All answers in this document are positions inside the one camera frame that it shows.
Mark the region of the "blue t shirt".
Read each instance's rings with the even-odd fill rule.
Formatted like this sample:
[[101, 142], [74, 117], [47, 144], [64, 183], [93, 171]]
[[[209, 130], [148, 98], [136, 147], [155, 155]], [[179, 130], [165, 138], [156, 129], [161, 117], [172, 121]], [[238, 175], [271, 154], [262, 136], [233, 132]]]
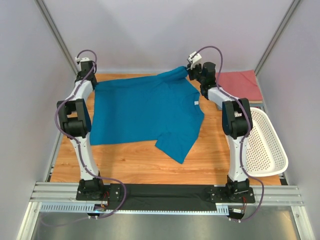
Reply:
[[204, 120], [199, 91], [184, 66], [171, 71], [99, 82], [90, 132], [93, 146], [155, 141], [182, 164]]

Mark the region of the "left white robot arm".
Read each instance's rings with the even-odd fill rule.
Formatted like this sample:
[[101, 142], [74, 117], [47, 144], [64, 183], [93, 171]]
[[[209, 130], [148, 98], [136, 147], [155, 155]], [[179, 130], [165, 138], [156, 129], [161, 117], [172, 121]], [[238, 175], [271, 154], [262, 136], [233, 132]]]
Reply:
[[91, 118], [86, 101], [97, 83], [95, 62], [87, 57], [77, 58], [80, 71], [77, 73], [74, 89], [67, 99], [58, 101], [55, 121], [62, 134], [70, 140], [80, 167], [77, 188], [78, 201], [99, 201], [106, 195], [100, 171], [94, 161], [90, 144]]

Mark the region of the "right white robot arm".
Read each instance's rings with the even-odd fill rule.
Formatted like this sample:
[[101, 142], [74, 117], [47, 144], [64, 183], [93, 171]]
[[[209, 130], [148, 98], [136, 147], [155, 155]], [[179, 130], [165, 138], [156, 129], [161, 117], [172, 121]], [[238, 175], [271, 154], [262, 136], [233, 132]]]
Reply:
[[253, 129], [249, 100], [226, 92], [219, 84], [212, 62], [187, 65], [190, 80], [200, 83], [200, 93], [222, 108], [222, 130], [228, 139], [230, 167], [225, 186], [212, 186], [209, 193], [215, 203], [254, 203], [253, 188], [246, 170], [246, 148]]

